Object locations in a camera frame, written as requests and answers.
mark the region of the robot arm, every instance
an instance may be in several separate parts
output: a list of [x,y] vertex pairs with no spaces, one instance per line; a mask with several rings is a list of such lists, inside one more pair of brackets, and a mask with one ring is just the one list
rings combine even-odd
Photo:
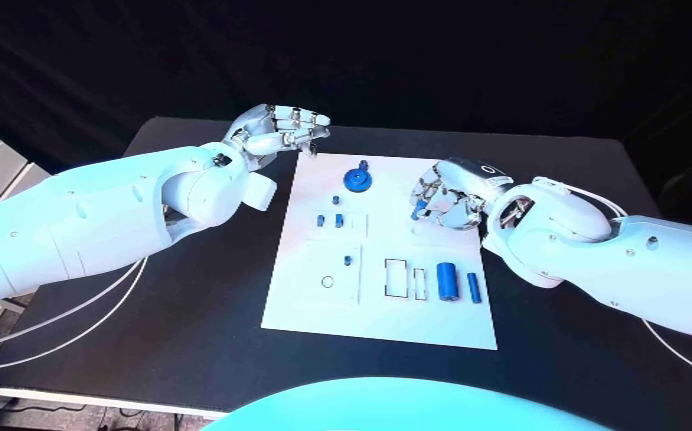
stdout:
[[0,203],[0,296],[121,268],[203,229],[241,202],[261,211],[277,152],[314,154],[329,118],[287,106],[244,113],[222,142],[107,161],[46,179]]
[[692,226],[626,216],[547,178],[515,186],[497,168],[456,158],[421,177],[411,204],[414,219],[454,229],[476,227],[486,214],[483,247],[526,281],[552,288],[568,280],[607,306],[692,334]]

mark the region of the black table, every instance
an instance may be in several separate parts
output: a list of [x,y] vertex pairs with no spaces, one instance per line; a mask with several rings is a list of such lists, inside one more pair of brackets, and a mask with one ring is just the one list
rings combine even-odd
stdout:
[[[228,126],[157,118],[143,126],[127,154],[215,141]],[[630,214],[658,214],[616,141],[342,127],[332,131],[320,151],[485,159],[518,182],[548,176],[609,197]],[[570,283],[552,290],[534,287],[486,251],[499,351],[261,329],[296,159],[296,153],[284,153],[263,170],[278,183],[268,212],[242,206],[229,223],[156,254],[128,301],[101,327],[51,356],[0,369],[6,392],[28,389],[127,400],[143,407],[231,411],[316,381],[399,376],[500,391],[619,429],[692,426],[692,369],[642,321],[600,305]],[[42,286],[19,327],[75,306],[121,274]],[[105,314],[126,286],[66,322],[9,342],[0,362],[72,337]],[[692,355],[692,339],[662,332]]]

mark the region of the blue battery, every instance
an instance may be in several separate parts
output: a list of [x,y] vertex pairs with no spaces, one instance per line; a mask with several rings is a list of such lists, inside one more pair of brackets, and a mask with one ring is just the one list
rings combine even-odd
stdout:
[[469,278],[469,287],[472,288],[472,301],[477,304],[480,303],[480,289],[476,273],[469,273],[466,277]]
[[443,301],[457,301],[457,268],[451,263],[440,263],[437,265],[437,288],[440,291],[440,299]]

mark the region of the robotic hand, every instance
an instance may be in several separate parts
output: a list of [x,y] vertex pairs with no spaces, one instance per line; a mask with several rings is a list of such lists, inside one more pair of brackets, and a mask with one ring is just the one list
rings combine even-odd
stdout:
[[567,279],[607,306],[692,334],[692,226],[627,216],[611,201],[548,178],[516,186],[496,167],[459,158],[423,175],[411,205],[414,220],[459,230],[486,214],[483,247],[529,283],[554,288]]
[[316,154],[329,118],[260,105],[222,142],[75,168],[0,202],[0,297],[121,268],[234,215],[267,210],[277,185],[257,174],[280,151]]

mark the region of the black curtain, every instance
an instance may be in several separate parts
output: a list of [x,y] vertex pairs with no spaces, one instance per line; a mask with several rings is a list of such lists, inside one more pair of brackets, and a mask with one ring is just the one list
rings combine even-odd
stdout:
[[263,102],[619,139],[655,193],[691,166],[689,0],[2,2],[0,139],[51,172],[117,157],[156,115]]

